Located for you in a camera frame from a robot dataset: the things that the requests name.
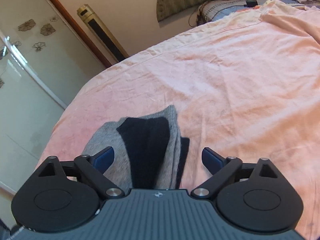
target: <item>silver bolt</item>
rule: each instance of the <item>silver bolt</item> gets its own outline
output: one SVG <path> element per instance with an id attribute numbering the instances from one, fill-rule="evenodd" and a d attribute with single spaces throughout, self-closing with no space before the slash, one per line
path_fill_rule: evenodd
<path id="1" fill-rule="evenodd" d="M 110 188 L 106 191 L 106 194 L 111 197 L 117 197 L 122 193 L 122 191 L 118 188 Z"/>
<path id="2" fill-rule="evenodd" d="M 194 194 L 196 194 L 199 197 L 204 197 L 207 196 L 209 194 L 209 190 L 207 190 L 206 188 L 196 188 L 193 191 Z"/>

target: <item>pink bedsheet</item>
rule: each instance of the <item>pink bedsheet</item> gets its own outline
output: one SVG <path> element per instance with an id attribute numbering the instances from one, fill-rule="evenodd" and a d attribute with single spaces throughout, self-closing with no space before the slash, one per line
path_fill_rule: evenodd
<path id="1" fill-rule="evenodd" d="M 320 10 L 274 0 L 164 41 L 100 73 L 54 127 L 40 159 L 72 160 L 105 122 L 174 104 L 190 138 L 180 187 L 210 177 L 210 147 L 270 158 L 303 199 L 297 230 L 320 235 Z"/>

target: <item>wooden trim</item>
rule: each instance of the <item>wooden trim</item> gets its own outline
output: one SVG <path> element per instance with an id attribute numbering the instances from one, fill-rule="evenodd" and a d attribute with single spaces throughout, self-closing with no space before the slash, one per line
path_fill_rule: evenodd
<path id="1" fill-rule="evenodd" d="M 70 26 L 75 30 L 83 42 L 89 47 L 89 49 L 94 53 L 94 55 L 101 61 L 105 68 L 111 67 L 111 63 L 102 54 L 102 52 L 96 47 L 96 45 L 90 40 L 90 38 L 85 34 L 83 29 L 77 24 L 77 22 L 72 18 L 68 11 L 63 7 L 59 0 L 50 0 L 55 8 L 61 13 L 65 20 L 70 24 Z"/>

